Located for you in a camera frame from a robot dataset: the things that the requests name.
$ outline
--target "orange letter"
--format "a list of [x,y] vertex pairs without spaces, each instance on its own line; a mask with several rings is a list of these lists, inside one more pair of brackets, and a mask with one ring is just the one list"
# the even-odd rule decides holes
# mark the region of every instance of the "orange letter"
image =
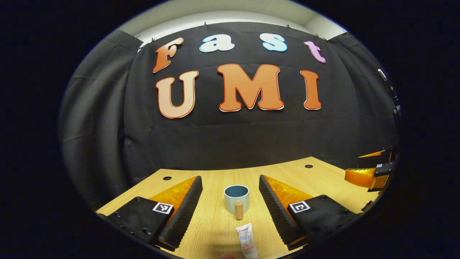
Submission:
[[319,110],[321,109],[321,103],[318,99],[318,75],[315,72],[308,70],[301,70],[300,74],[305,79],[305,88],[307,91],[307,100],[304,102],[305,109],[308,110]]
[[184,101],[180,106],[173,106],[171,103],[173,77],[162,79],[156,83],[158,106],[163,116],[170,119],[182,118],[193,110],[195,106],[195,78],[197,76],[198,71],[188,71],[179,76],[179,80],[184,82]]
[[253,80],[237,64],[221,65],[217,71],[224,76],[224,102],[219,105],[221,111],[236,112],[241,109],[241,103],[236,100],[237,91],[248,109],[254,107],[259,92],[262,92],[258,103],[260,109],[281,110],[284,107],[278,90],[279,67],[260,65]]
[[182,44],[184,42],[183,38],[177,38],[173,40],[172,42],[158,48],[156,52],[158,53],[156,56],[156,66],[153,68],[153,72],[156,73],[163,68],[169,66],[171,63],[170,60],[168,60],[169,57],[174,57],[176,54],[177,46],[176,44]]

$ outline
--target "wooden table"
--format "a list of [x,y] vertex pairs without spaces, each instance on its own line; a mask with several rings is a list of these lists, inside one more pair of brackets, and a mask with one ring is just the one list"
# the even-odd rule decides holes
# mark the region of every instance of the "wooden table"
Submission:
[[[197,175],[202,177],[203,192],[190,225],[179,248],[174,252],[165,250],[186,259],[218,259],[225,252],[232,252],[237,258],[244,259],[235,228],[247,223],[253,224],[254,242],[260,259],[279,258],[301,249],[288,251],[283,244],[259,192],[260,175],[272,177],[313,197],[326,194],[354,213],[361,212],[366,203],[377,197],[377,192],[367,192],[367,188],[346,182],[345,170],[308,157],[276,165],[234,170],[160,169],[104,205],[97,213],[109,215],[136,196],[149,199]],[[163,180],[166,176],[172,179]],[[236,220],[234,215],[225,210],[224,189],[234,184],[245,185],[250,191],[249,209],[242,220]]]

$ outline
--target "toothpaste tube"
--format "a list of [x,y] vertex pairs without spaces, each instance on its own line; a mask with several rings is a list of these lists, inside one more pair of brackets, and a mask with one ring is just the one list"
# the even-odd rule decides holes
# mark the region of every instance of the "toothpaste tube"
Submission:
[[257,249],[253,238],[253,225],[251,223],[236,228],[240,239],[241,249],[246,259],[257,259]]

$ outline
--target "black backdrop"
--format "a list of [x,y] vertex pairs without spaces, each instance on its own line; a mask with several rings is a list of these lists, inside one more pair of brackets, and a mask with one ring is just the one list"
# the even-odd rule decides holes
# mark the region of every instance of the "black backdrop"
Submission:
[[[268,51],[259,35],[286,40],[287,51]],[[227,34],[235,47],[203,53],[202,39]],[[179,37],[171,63],[153,73],[156,50]],[[304,44],[312,41],[326,63]],[[377,69],[385,70],[353,36],[330,42],[286,27],[262,23],[209,24],[165,36],[143,46],[121,31],[107,36],[72,76],[62,104],[60,139],[68,171],[93,209],[144,180],[160,168],[219,170],[277,164],[309,156],[341,168],[357,157],[397,141],[389,89]],[[223,77],[217,67],[239,64],[253,78],[262,64],[280,68],[278,85],[284,108],[243,107],[222,112]],[[197,70],[195,106],[179,119],[161,115],[159,80],[174,77],[173,105],[183,101],[180,74]],[[320,110],[306,110],[301,70],[315,72]],[[244,103],[237,95],[239,102]]]
[[[449,211],[455,205],[457,178],[448,150],[457,134],[453,32],[458,3],[398,2],[397,8],[372,1],[350,0],[340,8],[335,4],[308,3],[352,30],[397,86],[404,107],[397,165],[402,173],[349,233],[305,256],[452,258],[458,239]],[[109,31],[151,5],[98,1],[90,7],[80,2],[7,6],[6,82],[13,80],[5,87],[2,187],[7,191],[4,254],[10,258],[160,257],[90,211],[65,173],[57,140],[58,110],[75,67]]]

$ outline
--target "pink letter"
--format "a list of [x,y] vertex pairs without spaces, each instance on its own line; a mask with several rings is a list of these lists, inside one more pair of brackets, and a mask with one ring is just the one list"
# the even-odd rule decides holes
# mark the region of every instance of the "pink letter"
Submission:
[[311,42],[311,41],[305,41],[304,43],[305,43],[305,45],[307,45],[310,48],[311,53],[313,54],[313,57],[315,57],[321,63],[326,63],[326,59],[323,58],[319,54],[319,52],[321,51],[321,49],[319,47],[315,46],[315,44],[313,42]]

